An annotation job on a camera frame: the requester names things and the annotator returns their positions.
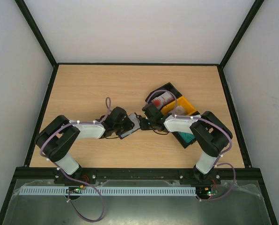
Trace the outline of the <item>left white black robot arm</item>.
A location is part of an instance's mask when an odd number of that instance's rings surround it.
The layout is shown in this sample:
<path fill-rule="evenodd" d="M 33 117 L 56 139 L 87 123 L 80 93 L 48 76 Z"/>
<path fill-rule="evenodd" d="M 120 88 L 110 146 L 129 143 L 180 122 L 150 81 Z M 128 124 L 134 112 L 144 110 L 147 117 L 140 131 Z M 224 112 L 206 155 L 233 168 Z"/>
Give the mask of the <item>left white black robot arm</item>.
<path fill-rule="evenodd" d="M 69 177 L 79 179 L 82 168 L 69 153 L 76 140 L 124 139 L 139 129 L 138 115 L 127 115 L 121 107 L 115 107 L 94 121 L 74 121 L 59 115 L 36 136 L 35 144 L 40 148 L 41 156 L 56 164 Z"/>

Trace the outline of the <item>black card holder wallet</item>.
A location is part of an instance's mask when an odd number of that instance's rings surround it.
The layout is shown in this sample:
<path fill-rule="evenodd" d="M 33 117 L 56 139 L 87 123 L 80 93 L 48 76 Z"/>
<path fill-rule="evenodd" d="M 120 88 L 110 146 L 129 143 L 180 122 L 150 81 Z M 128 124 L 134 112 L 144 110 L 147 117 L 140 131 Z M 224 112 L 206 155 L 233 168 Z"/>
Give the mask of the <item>black card holder wallet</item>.
<path fill-rule="evenodd" d="M 135 112 L 128 115 L 123 121 L 122 129 L 118 135 L 120 139 L 124 139 L 140 129 L 140 118 Z"/>

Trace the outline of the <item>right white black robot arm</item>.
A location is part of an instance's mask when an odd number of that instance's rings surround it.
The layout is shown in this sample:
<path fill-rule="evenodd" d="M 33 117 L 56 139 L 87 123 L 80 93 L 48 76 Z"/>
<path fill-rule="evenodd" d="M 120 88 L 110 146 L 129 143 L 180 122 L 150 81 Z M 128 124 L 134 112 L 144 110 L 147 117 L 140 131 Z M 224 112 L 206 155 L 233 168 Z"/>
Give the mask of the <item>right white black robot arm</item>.
<path fill-rule="evenodd" d="M 153 103 L 142 108 L 146 116 L 145 126 L 160 132 L 181 132 L 192 135 L 202 149 L 193 167 L 193 177 L 203 184 L 210 179 L 210 171 L 222 155 L 232 148 L 231 131 L 210 111 L 202 115 L 182 116 L 174 112 L 163 115 Z"/>

